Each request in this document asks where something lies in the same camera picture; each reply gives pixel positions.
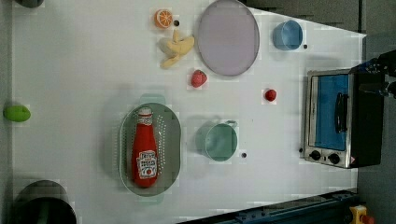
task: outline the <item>mint green mug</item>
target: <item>mint green mug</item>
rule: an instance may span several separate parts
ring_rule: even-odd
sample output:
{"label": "mint green mug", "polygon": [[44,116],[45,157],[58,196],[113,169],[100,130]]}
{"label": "mint green mug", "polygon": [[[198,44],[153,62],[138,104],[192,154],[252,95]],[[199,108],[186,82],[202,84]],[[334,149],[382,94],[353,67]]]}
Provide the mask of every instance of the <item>mint green mug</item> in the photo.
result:
{"label": "mint green mug", "polygon": [[195,139],[197,147],[214,161],[227,161],[236,151],[236,126],[234,120],[220,124],[207,123],[198,131]]}

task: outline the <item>red ketchup bottle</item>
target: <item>red ketchup bottle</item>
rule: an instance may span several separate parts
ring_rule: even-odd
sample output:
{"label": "red ketchup bottle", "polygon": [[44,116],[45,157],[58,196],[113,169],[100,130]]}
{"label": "red ketchup bottle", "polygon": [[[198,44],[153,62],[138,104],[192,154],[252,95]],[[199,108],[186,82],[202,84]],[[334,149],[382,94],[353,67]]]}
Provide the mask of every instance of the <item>red ketchup bottle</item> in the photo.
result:
{"label": "red ketchup bottle", "polygon": [[132,153],[132,179],[137,186],[148,188],[155,183],[157,180],[157,158],[152,112],[149,107],[142,107],[137,115]]}

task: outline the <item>white label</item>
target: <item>white label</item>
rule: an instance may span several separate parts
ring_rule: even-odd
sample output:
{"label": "white label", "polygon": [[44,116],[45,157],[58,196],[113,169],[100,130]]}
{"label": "white label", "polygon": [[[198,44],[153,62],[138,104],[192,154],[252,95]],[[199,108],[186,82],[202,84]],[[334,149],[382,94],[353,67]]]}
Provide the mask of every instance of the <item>white label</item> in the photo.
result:
{"label": "white label", "polygon": [[152,116],[148,116],[148,117],[139,116],[139,118],[137,119],[137,123],[149,126],[152,124]]}
{"label": "white label", "polygon": [[154,151],[140,152],[136,161],[141,179],[152,178],[157,174],[157,158]]}

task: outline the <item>white table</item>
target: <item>white table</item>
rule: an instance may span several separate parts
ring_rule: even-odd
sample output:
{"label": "white table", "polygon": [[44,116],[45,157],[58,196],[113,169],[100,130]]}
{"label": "white table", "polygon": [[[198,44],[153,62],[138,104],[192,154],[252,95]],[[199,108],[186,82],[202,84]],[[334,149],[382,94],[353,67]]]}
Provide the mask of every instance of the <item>white table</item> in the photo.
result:
{"label": "white table", "polygon": [[[190,35],[210,2],[14,5],[13,99],[32,111],[27,122],[13,127],[14,196],[37,179],[50,179],[66,188],[79,223],[175,223],[356,188],[357,170],[304,161],[298,148],[306,72],[359,64],[364,35],[297,20],[308,49],[280,51],[271,33],[289,18],[251,9],[261,47],[245,74],[215,75],[196,50],[162,70],[165,56],[156,43],[172,31],[152,25],[155,10],[171,8],[181,33]],[[208,82],[194,90],[188,83],[198,68]],[[278,92],[275,105],[262,102],[267,88]],[[163,94],[182,128],[177,182],[153,198],[127,191],[116,160],[120,120],[143,93]],[[239,123],[238,149],[224,163],[210,161],[194,146],[196,130],[216,116]]]}

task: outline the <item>lavender round plate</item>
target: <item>lavender round plate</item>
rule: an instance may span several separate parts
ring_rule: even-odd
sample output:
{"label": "lavender round plate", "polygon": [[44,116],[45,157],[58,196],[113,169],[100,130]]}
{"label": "lavender round plate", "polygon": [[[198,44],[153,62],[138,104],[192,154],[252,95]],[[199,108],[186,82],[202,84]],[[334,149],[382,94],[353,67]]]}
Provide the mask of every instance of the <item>lavender round plate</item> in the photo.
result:
{"label": "lavender round plate", "polygon": [[236,76],[256,60],[259,27],[250,10],[236,0],[219,0],[204,12],[198,28],[198,49],[215,73]]}

